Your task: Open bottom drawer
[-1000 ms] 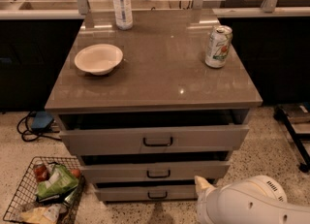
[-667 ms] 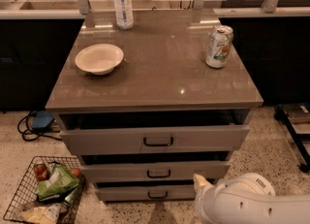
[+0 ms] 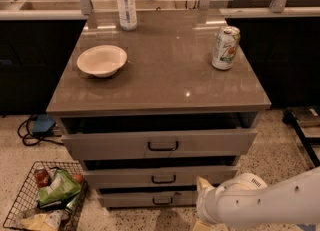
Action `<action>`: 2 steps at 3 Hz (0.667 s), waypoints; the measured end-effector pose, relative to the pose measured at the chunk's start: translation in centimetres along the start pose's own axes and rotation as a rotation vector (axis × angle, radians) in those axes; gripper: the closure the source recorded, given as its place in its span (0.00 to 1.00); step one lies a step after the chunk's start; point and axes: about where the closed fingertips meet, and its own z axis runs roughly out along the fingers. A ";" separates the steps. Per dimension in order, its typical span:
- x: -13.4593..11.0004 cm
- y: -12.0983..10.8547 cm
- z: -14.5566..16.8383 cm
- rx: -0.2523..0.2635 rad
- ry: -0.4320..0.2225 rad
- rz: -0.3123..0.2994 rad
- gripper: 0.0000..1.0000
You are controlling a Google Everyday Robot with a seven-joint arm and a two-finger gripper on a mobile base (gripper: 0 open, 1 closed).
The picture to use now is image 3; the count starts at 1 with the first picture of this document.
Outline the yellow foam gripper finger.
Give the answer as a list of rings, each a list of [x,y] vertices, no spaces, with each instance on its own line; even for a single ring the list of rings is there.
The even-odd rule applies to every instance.
[[[211,231],[211,226],[201,220],[195,220],[190,231]]]
[[[197,177],[197,192],[201,193],[205,189],[212,189],[213,186],[209,183],[209,181],[203,177]]]

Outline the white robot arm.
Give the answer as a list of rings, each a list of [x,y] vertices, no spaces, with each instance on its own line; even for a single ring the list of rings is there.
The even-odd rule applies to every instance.
[[[197,215],[205,223],[233,228],[262,224],[319,224],[320,168],[274,185],[243,173],[215,187],[197,178]]]

